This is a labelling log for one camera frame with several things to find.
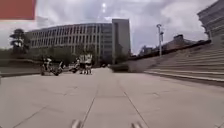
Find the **cloud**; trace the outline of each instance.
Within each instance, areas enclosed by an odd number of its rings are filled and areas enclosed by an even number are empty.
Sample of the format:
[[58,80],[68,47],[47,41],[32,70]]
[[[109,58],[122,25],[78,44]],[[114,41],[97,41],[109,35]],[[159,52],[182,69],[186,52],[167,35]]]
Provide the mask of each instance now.
[[130,19],[132,52],[143,45],[156,46],[156,24],[163,24],[165,41],[176,34],[192,40],[206,39],[197,13],[216,0],[38,0],[35,21],[1,21],[0,47],[9,47],[9,35],[16,28],[43,27]]

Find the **street lamp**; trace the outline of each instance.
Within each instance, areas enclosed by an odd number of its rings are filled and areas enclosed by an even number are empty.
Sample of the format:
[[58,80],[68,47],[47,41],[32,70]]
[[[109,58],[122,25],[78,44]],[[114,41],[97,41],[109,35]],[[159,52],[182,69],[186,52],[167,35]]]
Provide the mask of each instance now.
[[162,25],[161,24],[158,24],[156,26],[158,28],[158,32],[159,32],[159,56],[161,57],[162,56],[162,41],[163,41],[163,34],[164,32],[161,31],[161,27]]

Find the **staircase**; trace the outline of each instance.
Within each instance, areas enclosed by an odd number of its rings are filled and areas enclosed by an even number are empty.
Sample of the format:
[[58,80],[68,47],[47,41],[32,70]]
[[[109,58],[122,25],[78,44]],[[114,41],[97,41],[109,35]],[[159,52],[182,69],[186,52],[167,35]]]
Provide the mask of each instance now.
[[206,44],[178,51],[178,55],[146,70],[145,73],[216,82],[224,86],[224,45]]

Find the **white building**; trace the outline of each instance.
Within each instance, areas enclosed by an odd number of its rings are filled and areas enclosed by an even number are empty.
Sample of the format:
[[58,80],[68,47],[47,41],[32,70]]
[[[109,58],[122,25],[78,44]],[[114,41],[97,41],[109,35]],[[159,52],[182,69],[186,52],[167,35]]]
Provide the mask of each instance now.
[[218,0],[198,16],[209,39],[214,43],[224,42],[224,0]]
[[47,49],[64,48],[72,54],[93,51],[100,58],[113,62],[118,56],[130,56],[129,20],[113,19],[112,23],[89,23],[56,26],[26,33],[31,40],[30,48],[37,54]]

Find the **red flag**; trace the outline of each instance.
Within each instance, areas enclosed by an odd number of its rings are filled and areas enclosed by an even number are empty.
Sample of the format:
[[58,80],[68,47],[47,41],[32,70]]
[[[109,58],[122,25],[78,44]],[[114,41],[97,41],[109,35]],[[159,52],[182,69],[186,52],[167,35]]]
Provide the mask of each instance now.
[[34,20],[36,0],[0,0],[0,20]]

